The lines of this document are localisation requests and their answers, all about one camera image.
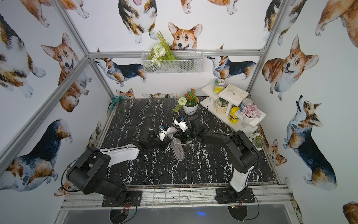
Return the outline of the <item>grey canvas sneaker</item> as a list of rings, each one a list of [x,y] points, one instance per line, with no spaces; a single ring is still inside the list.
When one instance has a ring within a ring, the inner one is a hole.
[[[169,127],[167,131],[167,136],[172,140],[170,145],[171,149],[173,151],[174,157],[177,161],[182,161],[185,159],[185,151],[183,149],[183,145],[181,143],[181,140],[177,137],[175,137],[175,134],[177,134],[178,131],[175,127]]]

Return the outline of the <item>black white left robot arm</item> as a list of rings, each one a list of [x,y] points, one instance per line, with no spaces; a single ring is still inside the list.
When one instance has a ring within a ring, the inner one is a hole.
[[[84,153],[75,159],[67,171],[66,178],[85,195],[98,193],[105,198],[124,201],[127,188],[107,176],[113,165],[137,159],[141,151],[166,147],[177,131],[174,127],[157,129],[148,127],[141,135],[127,145],[110,149],[88,146]]]

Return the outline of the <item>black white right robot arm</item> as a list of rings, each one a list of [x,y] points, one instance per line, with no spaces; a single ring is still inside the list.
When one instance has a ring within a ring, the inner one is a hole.
[[[235,133],[214,131],[204,126],[196,115],[189,117],[188,122],[188,137],[200,144],[225,149],[234,169],[230,187],[235,193],[242,192],[248,185],[250,173],[259,165],[258,151],[247,135],[243,131]]]

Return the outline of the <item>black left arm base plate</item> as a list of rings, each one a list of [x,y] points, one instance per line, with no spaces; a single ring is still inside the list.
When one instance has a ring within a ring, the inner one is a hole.
[[[140,206],[143,191],[127,190],[119,198],[103,197],[102,207]]]

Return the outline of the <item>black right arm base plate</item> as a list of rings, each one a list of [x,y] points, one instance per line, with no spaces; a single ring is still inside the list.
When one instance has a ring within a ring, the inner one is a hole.
[[[236,192],[232,188],[217,188],[215,200],[218,204],[230,203],[255,203],[255,197],[252,188],[245,188],[241,192]]]

